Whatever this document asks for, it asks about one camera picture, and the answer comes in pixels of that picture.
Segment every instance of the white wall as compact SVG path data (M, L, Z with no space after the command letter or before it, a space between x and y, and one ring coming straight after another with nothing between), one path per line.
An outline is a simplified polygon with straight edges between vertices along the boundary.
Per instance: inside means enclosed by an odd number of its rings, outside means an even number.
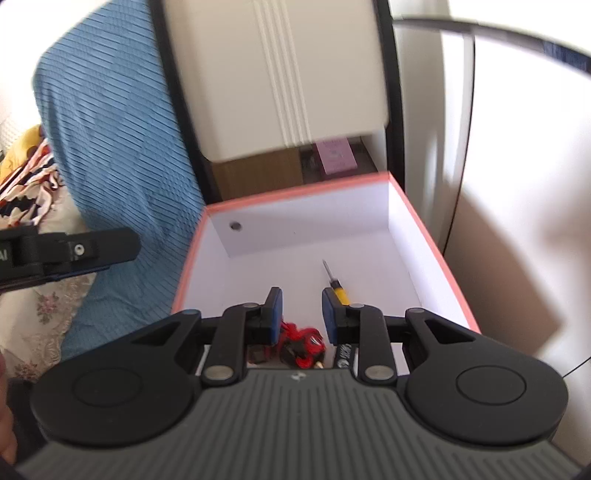
M71 27L107 0L4 0L0 4L0 124L40 122L31 81L37 62Z
M446 260L484 334L563 375L591 356L590 186L591 77L477 38L472 128ZM588 462L591 385L577 378L568 381L570 422L557 440ZM565 439L575 435L585 443L569 452Z
M446 0L390 0L393 16L449 16ZM461 179L472 98L472 39L395 28L400 64L406 190L440 248Z

